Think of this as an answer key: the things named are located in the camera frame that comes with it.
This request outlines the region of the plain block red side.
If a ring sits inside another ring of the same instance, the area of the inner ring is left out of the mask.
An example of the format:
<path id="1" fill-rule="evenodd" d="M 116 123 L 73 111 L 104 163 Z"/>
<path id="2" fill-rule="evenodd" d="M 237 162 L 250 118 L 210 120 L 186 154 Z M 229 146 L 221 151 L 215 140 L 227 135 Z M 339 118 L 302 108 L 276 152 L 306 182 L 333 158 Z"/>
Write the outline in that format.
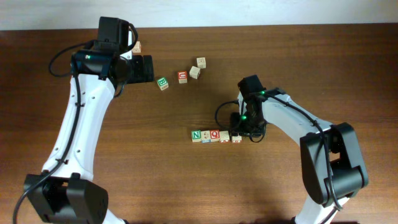
<path id="1" fill-rule="evenodd" d="M 232 136 L 231 137 L 231 142 L 232 143 L 241 143 L 242 142 L 242 137 L 241 136 Z"/>

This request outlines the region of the plain block red edge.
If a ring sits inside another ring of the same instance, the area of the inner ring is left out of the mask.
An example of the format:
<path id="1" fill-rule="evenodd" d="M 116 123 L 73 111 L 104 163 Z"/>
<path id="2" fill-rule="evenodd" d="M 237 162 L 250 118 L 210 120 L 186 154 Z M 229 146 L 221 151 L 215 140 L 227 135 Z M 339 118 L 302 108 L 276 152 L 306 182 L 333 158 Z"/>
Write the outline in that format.
<path id="1" fill-rule="evenodd" d="M 230 141 L 229 131 L 220 131 L 220 143 L 227 143 Z"/>

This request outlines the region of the red Q letter block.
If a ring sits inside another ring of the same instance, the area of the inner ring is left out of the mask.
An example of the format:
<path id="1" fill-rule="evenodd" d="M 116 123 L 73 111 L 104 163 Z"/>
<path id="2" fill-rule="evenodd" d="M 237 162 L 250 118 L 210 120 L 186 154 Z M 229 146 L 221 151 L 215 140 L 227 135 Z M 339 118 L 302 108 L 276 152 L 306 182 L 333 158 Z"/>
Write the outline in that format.
<path id="1" fill-rule="evenodd" d="M 220 141 L 220 131 L 218 129 L 210 130 L 210 139 L 211 139 L 211 142 L 219 142 Z"/>

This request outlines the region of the picture block blue side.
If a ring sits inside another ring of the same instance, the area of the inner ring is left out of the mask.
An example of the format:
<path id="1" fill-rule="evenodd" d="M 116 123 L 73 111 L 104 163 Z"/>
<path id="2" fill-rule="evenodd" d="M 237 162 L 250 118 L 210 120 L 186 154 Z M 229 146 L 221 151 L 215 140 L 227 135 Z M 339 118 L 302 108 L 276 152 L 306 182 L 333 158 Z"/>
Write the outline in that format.
<path id="1" fill-rule="evenodd" d="M 201 142 L 206 143 L 206 142 L 211 142 L 211 135 L 210 131 L 201 131 Z"/>

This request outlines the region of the green N letter block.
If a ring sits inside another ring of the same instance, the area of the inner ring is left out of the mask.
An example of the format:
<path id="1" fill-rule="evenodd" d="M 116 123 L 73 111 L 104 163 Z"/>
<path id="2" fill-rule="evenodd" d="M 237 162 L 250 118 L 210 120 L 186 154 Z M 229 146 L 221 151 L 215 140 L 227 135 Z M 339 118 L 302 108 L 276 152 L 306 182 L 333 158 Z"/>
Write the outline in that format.
<path id="1" fill-rule="evenodd" d="M 200 142 L 201 141 L 201 131 L 193 130 L 191 131 L 192 142 Z"/>

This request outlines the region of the green B letter block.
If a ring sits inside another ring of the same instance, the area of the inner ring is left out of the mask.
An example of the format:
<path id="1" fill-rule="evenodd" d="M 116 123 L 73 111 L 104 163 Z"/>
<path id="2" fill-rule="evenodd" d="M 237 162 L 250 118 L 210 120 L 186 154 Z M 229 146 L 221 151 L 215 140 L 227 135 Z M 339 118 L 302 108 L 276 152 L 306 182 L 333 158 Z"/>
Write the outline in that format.
<path id="1" fill-rule="evenodd" d="M 161 91 L 167 89 L 169 87 L 169 83 L 165 77 L 162 77 L 157 80 L 157 85 Z"/>

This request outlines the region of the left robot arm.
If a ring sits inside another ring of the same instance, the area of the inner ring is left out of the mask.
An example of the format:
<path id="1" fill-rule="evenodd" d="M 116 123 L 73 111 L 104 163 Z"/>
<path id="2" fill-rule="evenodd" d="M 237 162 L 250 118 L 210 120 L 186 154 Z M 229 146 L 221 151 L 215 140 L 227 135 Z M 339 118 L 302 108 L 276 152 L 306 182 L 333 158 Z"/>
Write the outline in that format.
<path id="1" fill-rule="evenodd" d="M 45 223 L 121 223 L 108 192 L 93 182 L 93 162 L 110 102 L 127 84 L 152 82 L 149 55 L 133 55 L 138 33 L 128 21 L 101 17 L 98 36 L 70 47 L 70 96 L 52 152 L 39 175 L 29 174 L 22 198 Z"/>

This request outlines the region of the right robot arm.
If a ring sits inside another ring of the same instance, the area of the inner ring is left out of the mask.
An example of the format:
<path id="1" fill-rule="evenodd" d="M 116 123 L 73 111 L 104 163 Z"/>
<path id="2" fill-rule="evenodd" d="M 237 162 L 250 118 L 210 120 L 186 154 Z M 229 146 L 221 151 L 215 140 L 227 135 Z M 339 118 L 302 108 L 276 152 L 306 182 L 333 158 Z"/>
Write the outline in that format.
<path id="1" fill-rule="evenodd" d="M 239 111 L 231 134 L 260 142 L 273 124 L 300 147 L 307 198 L 292 223 L 331 223 L 343 205 L 369 183 L 358 137 L 348 123 L 332 124 L 296 104 L 280 88 L 268 90 L 257 75 L 238 83 Z"/>

